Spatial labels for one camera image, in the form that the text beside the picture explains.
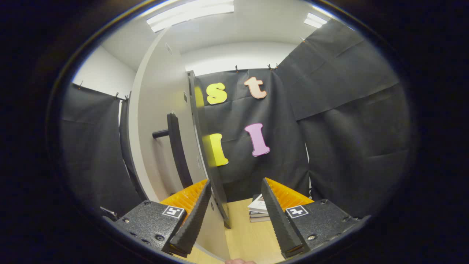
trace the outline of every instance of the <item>ceiling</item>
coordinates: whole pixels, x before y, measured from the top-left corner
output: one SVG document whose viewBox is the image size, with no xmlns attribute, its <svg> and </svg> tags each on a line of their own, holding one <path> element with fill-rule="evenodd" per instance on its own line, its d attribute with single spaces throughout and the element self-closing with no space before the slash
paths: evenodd
<svg viewBox="0 0 469 264">
<path fill-rule="evenodd" d="M 329 20 L 302 0 L 234 0 L 234 13 L 196 18 L 172 26 L 167 37 L 181 53 L 214 45 L 269 41 L 301 43 L 315 30 L 304 24 L 308 13 Z M 102 46 L 133 70 L 140 62 L 158 33 L 146 20 L 154 15 L 136 18 L 117 30 Z"/>
</svg>

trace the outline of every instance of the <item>white wall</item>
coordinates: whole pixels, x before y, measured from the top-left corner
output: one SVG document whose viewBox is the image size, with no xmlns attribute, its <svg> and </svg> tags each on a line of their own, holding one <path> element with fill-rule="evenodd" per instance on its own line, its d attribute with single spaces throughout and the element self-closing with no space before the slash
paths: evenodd
<svg viewBox="0 0 469 264">
<path fill-rule="evenodd" d="M 237 42 L 190 51 L 181 54 L 187 71 L 203 75 L 213 72 L 238 69 L 267 68 L 270 64 L 283 61 L 296 44 L 277 42 Z"/>
<path fill-rule="evenodd" d="M 116 95 L 129 95 L 135 79 L 135 71 L 99 46 L 84 62 L 73 79 L 74 84 Z"/>
</svg>

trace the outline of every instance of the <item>black curtain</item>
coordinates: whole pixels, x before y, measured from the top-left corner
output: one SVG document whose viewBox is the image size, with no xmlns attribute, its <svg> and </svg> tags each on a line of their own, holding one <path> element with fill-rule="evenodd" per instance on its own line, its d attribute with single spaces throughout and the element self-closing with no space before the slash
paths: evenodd
<svg viewBox="0 0 469 264">
<path fill-rule="evenodd" d="M 402 178 L 410 141 L 402 83 L 351 28 L 330 20 L 279 64 L 308 148 L 313 198 L 374 214 Z"/>
<path fill-rule="evenodd" d="M 61 113 L 61 143 L 68 186 L 90 210 L 122 216 L 142 199 L 126 172 L 118 127 L 119 100 L 71 84 Z"/>
<path fill-rule="evenodd" d="M 262 99 L 254 98 L 244 82 L 250 77 L 262 80 Z M 217 72 L 196 77 L 204 95 L 205 118 L 209 134 L 221 133 L 221 145 L 228 164 L 217 167 L 223 181 L 228 202 L 252 198 L 259 194 L 264 177 L 278 181 L 304 195 L 308 195 L 308 160 L 304 140 L 286 89 L 275 71 L 250 69 Z M 206 88 L 223 83 L 228 98 L 210 105 Z M 244 128 L 262 123 L 262 135 L 270 152 L 254 157 L 249 134 Z"/>
<path fill-rule="evenodd" d="M 129 141 L 129 123 L 128 123 L 128 116 L 129 116 L 129 101 L 125 100 L 121 103 L 121 121 L 119 122 L 119 134 L 121 139 L 121 149 L 122 149 L 122 157 L 124 159 L 124 163 L 127 167 L 127 171 L 129 173 L 130 180 L 135 188 L 135 191 L 138 193 L 140 199 L 147 200 L 148 197 L 145 195 L 145 192 L 140 185 L 140 181 L 138 180 L 137 173 L 135 172 L 134 162 L 132 159 L 132 153 L 130 152 L 130 141 Z"/>
</svg>

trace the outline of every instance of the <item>wooden table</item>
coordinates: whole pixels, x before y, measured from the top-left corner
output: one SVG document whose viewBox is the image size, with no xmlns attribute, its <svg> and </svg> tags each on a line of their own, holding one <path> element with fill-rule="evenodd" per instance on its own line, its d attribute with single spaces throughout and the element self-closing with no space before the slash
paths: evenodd
<svg viewBox="0 0 469 264">
<path fill-rule="evenodd" d="M 232 259 L 253 260 L 257 264 L 272 264 L 283 261 L 279 243 L 270 221 L 251 223 L 248 205 L 252 199 L 228 203 L 231 229 L 225 229 L 228 250 Z M 187 258 L 200 264 L 223 264 L 222 261 L 194 247 Z"/>
</svg>

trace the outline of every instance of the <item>stack of books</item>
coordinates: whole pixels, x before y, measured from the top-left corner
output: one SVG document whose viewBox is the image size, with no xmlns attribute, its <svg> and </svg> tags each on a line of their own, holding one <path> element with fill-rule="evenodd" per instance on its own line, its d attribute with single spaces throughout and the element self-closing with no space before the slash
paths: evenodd
<svg viewBox="0 0 469 264">
<path fill-rule="evenodd" d="M 251 223 L 270 220 L 262 194 L 255 194 L 252 197 L 252 203 L 248 205 L 248 208 L 249 221 Z"/>
</svg>

